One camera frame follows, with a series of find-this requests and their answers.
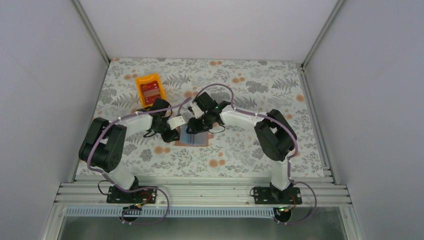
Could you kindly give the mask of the tan leather card holder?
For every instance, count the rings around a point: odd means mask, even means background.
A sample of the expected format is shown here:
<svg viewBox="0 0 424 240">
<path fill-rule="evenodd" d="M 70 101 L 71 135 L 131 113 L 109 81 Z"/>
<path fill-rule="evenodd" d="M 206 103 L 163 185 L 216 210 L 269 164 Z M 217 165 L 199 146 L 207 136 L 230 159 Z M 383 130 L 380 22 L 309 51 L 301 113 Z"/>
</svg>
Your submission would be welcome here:
<svg viewBox="0 0 424 240">
<path fill-rule="evenodd" d="M 179 140 L 174 142 L 178 147 L 208 147 L 209 142 L 214 135 L 210 132 L 202 132 L 197 134 L 186 133 L 186 127 L 180 128 Z"/>
</svg>

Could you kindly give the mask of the red VIP credit card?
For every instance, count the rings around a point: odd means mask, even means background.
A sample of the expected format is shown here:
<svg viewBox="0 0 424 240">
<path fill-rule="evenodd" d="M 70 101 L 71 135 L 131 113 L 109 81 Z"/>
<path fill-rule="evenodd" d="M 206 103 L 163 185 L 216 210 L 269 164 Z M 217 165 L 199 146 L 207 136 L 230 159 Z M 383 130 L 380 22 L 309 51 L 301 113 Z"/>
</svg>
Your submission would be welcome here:
<svg viewBox="0 0 424 240">
<path fill-rule="evenodd" d="M 150 81 L 150 82 L 145 82 L 141 84 L 140 89 L 142 92 L 158 91 L 159 87 L 158 87 L 157 81 Z"/>
</svg>

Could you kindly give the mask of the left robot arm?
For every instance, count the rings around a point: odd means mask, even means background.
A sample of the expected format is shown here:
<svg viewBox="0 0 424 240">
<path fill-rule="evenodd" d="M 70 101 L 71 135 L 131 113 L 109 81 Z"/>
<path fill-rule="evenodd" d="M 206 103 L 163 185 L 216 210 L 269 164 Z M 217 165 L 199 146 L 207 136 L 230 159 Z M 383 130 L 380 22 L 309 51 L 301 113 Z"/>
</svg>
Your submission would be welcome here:
<svg viewBox="0 0 424 240">
<path fill-rule="evenodd" d="M 95 118 L 80 146 L 79 159 L 86 162 L 89 170 L 100 173 L 120 192 L 132 194 L 141 191 L 137 177 L 121 164 L 127 133 L 129 130 L 143 132 L 145 138 L 160 135 L 165 143 L 179 140 L 179 132 L 169 123 L 173 109 L 169 102 L 157 98 L 152 106 L 138 109 L 114 121 Z"/>
</svg>

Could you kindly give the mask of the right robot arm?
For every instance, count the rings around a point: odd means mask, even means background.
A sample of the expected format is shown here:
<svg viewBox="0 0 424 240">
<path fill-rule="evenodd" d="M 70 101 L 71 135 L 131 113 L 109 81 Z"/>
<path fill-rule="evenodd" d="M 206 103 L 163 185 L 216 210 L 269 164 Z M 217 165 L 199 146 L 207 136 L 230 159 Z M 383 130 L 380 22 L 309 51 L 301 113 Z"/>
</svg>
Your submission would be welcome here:
<svg viewBox="0 0 424 240">
<path fill-rule="evenodd" d="M 214 124 L 253 128 L 263 153 L 272 161 L 271 193 L 278 197 L 288 194 L 294 186 L 291 158 L 297 155 L 299 146 L 297 135 L 280 111 L 249 111 L 235 106 L 232 101 L 218 103 L 206 92 L 198 95 L 188 109 L 194 114 L 187 123 L 188 134 L 207 132 Z"/>
</svg>

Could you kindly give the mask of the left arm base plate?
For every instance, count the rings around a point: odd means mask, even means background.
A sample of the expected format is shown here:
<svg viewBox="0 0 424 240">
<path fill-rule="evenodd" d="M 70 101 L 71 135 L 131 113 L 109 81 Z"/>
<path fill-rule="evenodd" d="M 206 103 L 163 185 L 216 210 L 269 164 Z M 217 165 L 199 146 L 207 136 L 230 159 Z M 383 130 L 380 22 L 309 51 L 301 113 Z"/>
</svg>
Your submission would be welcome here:
<svg viewBox="0 0 424 240">
<path fill-rule="evenodd" d="M 111 186 L 108 190 L 106 202 L 108 204 L 154 204 L 156 197 L 156 189 L 145 189 L 130 193 Z"/>
</svg>

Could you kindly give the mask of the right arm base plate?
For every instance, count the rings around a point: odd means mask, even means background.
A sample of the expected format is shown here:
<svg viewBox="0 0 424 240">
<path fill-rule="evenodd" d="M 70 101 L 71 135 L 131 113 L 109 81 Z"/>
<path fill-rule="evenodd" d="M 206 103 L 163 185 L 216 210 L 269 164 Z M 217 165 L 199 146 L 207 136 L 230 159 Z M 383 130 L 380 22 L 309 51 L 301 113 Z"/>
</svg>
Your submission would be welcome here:
<svg viewBox="0 0 424 240">
<path fill-rule="evenodd" d="M 249 194 L 257 205 L 300 205 L 303 203 L 301 191 L 298 187 L 278 190 L 271 189 L 271 187 L 255 186 Z"/>
</svg>

